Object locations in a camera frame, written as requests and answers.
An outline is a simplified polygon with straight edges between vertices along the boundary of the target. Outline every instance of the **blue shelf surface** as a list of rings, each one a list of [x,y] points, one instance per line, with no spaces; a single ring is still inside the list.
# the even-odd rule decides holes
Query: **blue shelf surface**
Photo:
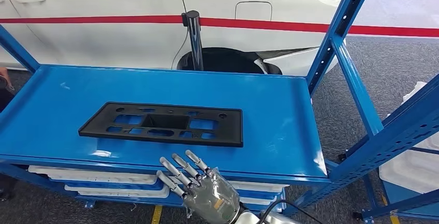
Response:
[[[404,187],[383,181],[384,189],[389,203],[399,202],[420,195],[420,193],[406,189]],[[397,215],[420,215],[425,217],[439,217],[439,203],[414,208],[412,210],[398,212]]]
[[[80,137],[108,101],[242,109],[244,147]],[[9,163],[151,174],[187,149],[228,179],[329,182],[302,77],[42,65],[0,115]]]

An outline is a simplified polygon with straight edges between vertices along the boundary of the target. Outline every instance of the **blue metal shelf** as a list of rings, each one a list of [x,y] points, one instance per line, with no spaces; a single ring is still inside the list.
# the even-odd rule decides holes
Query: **blue metal shelf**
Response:
[[[296,200],[300,207],[313,205],[439,130],[439,76],[381,123],[343,42],[363,2],[341,0],[306,77],[40,65],[0,26],[0,44],[34,72],[0,114],[0,173],[88,200],[88,206],[93,200],[178,206],[169,199],[78,196],[12,164],[155,174],[163,169],[161,156],[190,149],[208,165],[219,166],[227,179],[313,186]],[[327,160],[328,173],[311,96],[335,55],[367,135],[342,163]],[[78,136],[78,129],[108,101],[242,109],[244,147]],[[439,202],[439,190],[410,199],[419,202],[395,202],[367,211],[365,218],[393,213],[400,204],[405,213]],[[283,214],[296,211],[290,206]]]
[[[242,109],[244,147],[80,137],[78,129],[107,101]],[[155,174],[165,169],[161,156],[189,149],[208,165],[220,165],[228,179],[329,182],[300,77],[41,65],[1,114],[0,136],[6,161],[41,158]]]

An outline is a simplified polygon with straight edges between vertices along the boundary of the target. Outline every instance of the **perforated metal beam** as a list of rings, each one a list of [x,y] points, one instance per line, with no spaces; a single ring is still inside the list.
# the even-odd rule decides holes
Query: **perforated metal beam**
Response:
[[[416,93],[413,101],[407,101],[396,110],[398,116],[387,123],[381,132],[370,137],[368,142],[331,171],[329,178],[333,183],[304,197],[300,206],[316,203],[438,132],[439,75],[425,87],[429,89],[426,94],[421,91]]]
[[[329,64],[334,58],[335,52],[331,45],[331,38],[338,35],[342,39],[346,37],[347,31],[354,22],[358,11],[364,0],[341,0],[331,25],[320,45],[313,65],[311,66],[306,80],[308,82],[308,90],[312,96],[320,83],[322,76],[328,69]]]

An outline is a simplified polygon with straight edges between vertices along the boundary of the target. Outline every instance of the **black plastic bracket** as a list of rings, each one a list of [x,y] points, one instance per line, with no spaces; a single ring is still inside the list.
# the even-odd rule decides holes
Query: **black plastic bracket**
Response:
[[[187,22],[187,15],[186,15],[186,13],[181,13],[181,18],[183,19],[183,26],[187,27],[188,26],[188,22]]]
[[[242,147],[242,111],[108,102],[79,129],[79,135]]]

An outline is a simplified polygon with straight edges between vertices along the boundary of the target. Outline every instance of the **robotic hand palm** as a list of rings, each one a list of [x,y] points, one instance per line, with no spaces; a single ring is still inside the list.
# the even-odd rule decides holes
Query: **robotic hand palm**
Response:
[[[184,190],[162,171],[158,171],[157,176],[169,186],[172,192],[183,199],[186,207],[195,211],[209,223],[227,224],[233,222],[238,216],[240,207],[239,195],[236,190],[220,175],[218,169],[209,168],[189,150],[186,151],[186,155],[204,174],[200,174],[177,154],[172,154],[172,158],[193,178],[186,177],[166,158],[160,159],[160,163],[184,185]]]

